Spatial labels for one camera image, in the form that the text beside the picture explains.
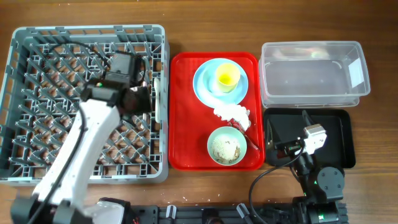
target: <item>small bowl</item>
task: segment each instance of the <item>small bowl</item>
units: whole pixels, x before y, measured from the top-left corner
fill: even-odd
[[[240,153],[239,157],[237,159],[235,159],[234,161],[232,161],[231,163],[227,163],[227,164],[220,163],[219,161],[216,160],[216,157],[214,156],[214,153],[211,150],[211,144],[213,143],[214,139],[220,135],[227,135],[230,138],[237,139],[241,146],[241,153]],[[243,159],[247,150],[248,150],[248,145],[246,143],[246,139],[244,138],[243,134],[240,131],[238,131],[237,129],[232,128],[232,127],[225,126],[225,127],[217,128],[210,134],[210,136],[207,140],[207,151],[208,151],[210,157],[216,163],[223,165],[223,166],[232,166],[232,165],[235,165],[235,164],[241,162],[241,160]]]

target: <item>black tray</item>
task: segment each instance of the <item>black tray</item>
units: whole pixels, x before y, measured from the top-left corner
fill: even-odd
[[[279,135],[281,142],[292,141],[303,136],[306,127],[302,111],[304,109],[269,108],[264,112],[264,134],[266,138],[266,162],[272,166],[280,166],[289,158],[276,158],[276,151],[268,148],[267,120]],[[342,168],[355,166],[355,152],[351,120],[345,110],[305,109],[314,122],[321,124],[326,130],[325,145],[315,151],[318,165],[331,164]]]

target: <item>dish rack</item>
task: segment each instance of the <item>dish rack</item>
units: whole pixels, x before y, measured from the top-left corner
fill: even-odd
[[[57,43],[64,44],[49,52]],[[155,112],[134,116],[110,135],[90,183],[158,183],[167,178],[169,43],[160,25],[21,27],[12,35],[2,81],[0,184],[34,185],[57,157],[78,110],[83,84],[107,69],[117,50],[143,57],[146,82],[160,79]],[[155,89],[152,88],[152,105]]]

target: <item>blue plate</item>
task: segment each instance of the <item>blue plate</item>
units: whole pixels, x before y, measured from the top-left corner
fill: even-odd
[[[222,63],[234,64],[241,73],[238,85],[229,93],[223,93],[217,87],[216,69]],[[243,68],[225,58],[216,58],[203,63],[193,76],[193,91],[203,104],[211,108],[224,104],[239,104],[246,96],[248,88],[249,80]]]

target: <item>wood grain surface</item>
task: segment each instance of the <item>wood grain surface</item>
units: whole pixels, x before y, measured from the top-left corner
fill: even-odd
[[[257,58],[265,42],[356,40],[361,43],[371,93],[347,108],[356,166],[346,171],[344,202],[350,223],[398,223],[398,1],[56,1],[0,3],[1,76],[12,32],[22,26],[161,24],[171,56],[186,51],[247,51]],[[157,185],[91,185],[86,203],[100,197],[134,205],[232,205],[248,201],[255,172],[170,170]],[[32,188],[18,188],[29,195]],[[16,189],[0,186],[0,223],[10,223]],[[256,202],[289,202],[302,195],[289,170],[263,178]]]

